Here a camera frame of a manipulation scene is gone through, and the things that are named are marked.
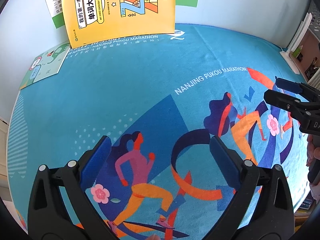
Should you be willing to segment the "right hand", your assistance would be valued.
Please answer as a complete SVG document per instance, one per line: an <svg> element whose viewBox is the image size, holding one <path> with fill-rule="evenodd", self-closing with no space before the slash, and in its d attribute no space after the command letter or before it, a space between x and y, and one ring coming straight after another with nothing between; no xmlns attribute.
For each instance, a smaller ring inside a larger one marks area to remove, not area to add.
<svg viewBox="0 0 320 240"><path fill-rule="evenodd" d="M309 134L307 138L307 167L310 167L312 162L316 159L319 160L319 147L315 147L313 144L313 135Z"/></svg>

